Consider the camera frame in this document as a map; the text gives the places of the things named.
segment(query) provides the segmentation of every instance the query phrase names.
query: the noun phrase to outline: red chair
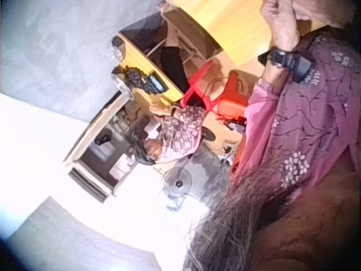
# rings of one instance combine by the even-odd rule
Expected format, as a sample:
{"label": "red chair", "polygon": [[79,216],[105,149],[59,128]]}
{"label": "red chair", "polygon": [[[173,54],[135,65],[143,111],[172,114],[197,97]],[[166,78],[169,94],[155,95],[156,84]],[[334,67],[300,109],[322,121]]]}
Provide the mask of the red chair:
{"label": "red chair", "polygon": [[218,104],[217,113],[227,120],[244,117],[248,98],[238,92],[238,74],[231,71],[223,93],[214,101]]}
{"label": "red chair", "polygon": [[198,82],[202,79],[207,70],[212,66],[213,61],[208,60],[189,80],[188,83],[190,88],[187,90],[183,98],[180,100],[180,106],[185,108],[187,106],[188,100],[196,94],[200,99],[203,100],[207,112],[211,111],[213,107],[217,104],[216,101],[211,101],[209,97],[204,95],[203,91],[198,88]]}

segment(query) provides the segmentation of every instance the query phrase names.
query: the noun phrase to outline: chair leg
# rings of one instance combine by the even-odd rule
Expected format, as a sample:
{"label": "chair leg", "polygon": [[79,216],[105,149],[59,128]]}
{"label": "chair leg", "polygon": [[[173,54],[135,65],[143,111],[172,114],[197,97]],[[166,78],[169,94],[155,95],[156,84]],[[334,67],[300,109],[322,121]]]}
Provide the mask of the chair leg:
{"label": "chair leg", "polygon": [[151,54],[153,54],[155,52],[155,50],[157,50],[164,42],[165,42],[165,39],[162,40],[160,43],[158,43],[152,50],[150,50],[147,53],[147,57],[149,57]]}

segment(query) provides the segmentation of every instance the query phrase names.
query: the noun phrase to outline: wooden desk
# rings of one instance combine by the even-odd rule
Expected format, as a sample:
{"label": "wooden desk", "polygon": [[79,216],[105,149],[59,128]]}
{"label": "wooden desk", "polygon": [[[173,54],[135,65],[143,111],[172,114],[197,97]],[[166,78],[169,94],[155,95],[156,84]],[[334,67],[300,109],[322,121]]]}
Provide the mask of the wooden desk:
{"label": "wooden desk", "polygon": [[[259,13],[262,0],[170,0],[220,44],[236,66],[269,49],[271,32]],[[313,22],[311,29],[323,26]]]}
{"label": "wooden desk", "polygon": [[162,103],[169,104],[183,97],[183,93],[168,79],[168,77],[151,62],[135,45],[133,45],[123,34],[119,33],[120,38],[125,43],[125,59],[122,61],[121,66],[125,67],[137,67],[141,69],[145,74],[149,74],[152,71],[160,76],[163,82],[167,85],[169,90],[163,94],[149,95],[141,89],[136,89],[148,103],[154,100],[160,100]]}

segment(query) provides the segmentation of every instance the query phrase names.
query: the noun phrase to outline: floral pattern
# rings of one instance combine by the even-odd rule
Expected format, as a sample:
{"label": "floral pattern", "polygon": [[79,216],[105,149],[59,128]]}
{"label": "floral pattern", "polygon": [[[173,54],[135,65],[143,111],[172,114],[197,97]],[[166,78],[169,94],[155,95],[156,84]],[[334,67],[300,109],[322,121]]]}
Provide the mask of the floral pattern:
{"label": "floral pattern", "polygon": [[321,77],[321,72],[319,72],[315,69],[312,69],[310,71],[310,73],[306,76],[306,78],[304,79],[304,82],[307,84],[316,86],[320,82],[320,77]]}
{"label": "floral pattern", "polygon": [[[312,87],[299,88],[295,84],[286,84],[272,122],[266,155],[263,157],[263,160],[272,160],[289,153],[279,165],[279,180],[283,189],[291,189],[296,183],[305,181],[306,177],[311,183],[320,181],[322,176],[310,173],[312,167],[318,167],[318,163],[324,159],[330,160],[330,155],[338,146],[335,142],[340,140],[340,125],[344,123],[337,122],[336,115],[339,111],[335,111],[333,104],[340,104],[347,113],[350,102],[359,99],[361,94],[361,59],[357,54],[329,34],[319,36],[315,41],[310,46],[310,52],[316,58],[316,63],[302,82]],[[335,69],[333,60],[343,66],[343,69]],[[356,153],[361,157],[359,147]]]}
{"label": "floral pattern", "polygon": [[276,128],[280,124],[279,120],[274,119],[272,123],[272,128]]}
{"label": "floral pattern", "polygon": [[280,165],[280,173],[283,176],[281,187],[286,189],[290,185],[296,184],[308,172],[309,168],[306,155],[302,154],[301,151],[293,151],[292,155]]}
{"label": "floral pattern", "polygon": [[349,64],[350,58],[346,56],[343,52],[334,51],[331,52],[331,55],[336,62],[341,62],[342,66],[347,66]]}
{"label": "floral pattern", "polygon": [[322,41],[325,41],[326,40],[326,37],[325,36],[317,36],[316,39],[315,39],[315,42],[322,42]]}
{"label": "floral pattern", "polygon": [[[256,84],[247,108],[252,141],[246,142],[243,156],[232,169],[232,181],[281,159],[269,179],[274,187],[281,187],[274,193],[284,189],[301,193],[323,180],[345,142],[356,142],[349,147],[355,153],[356,169],[361,169],[361,118],[348,119],[346,114],[360,102],[361,58],[343,41],[320,32],[308,34],[296,48],[315,59],[301,84],[288,80],[280,92],[264,80]],[[267,126],[260,129],[265,121]],[[355,138],[351,131],[358,127]]]}

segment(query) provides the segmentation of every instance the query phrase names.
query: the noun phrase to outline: gray hair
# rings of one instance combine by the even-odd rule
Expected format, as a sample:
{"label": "gray hair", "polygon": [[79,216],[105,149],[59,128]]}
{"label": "gray hair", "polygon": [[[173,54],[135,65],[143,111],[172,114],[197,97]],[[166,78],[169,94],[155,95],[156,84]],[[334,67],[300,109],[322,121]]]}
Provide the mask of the gray hair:
{"label": "gray hair", "polygon": [[195,229],[183,271],[249,270],[254,235],[265,221],[272,220],[262,215],[270,213],[265,208],[285,203],[292,193],[280,188],[272,168],[277,167],[268,164],[250,171],[229,191],[215,197]]}

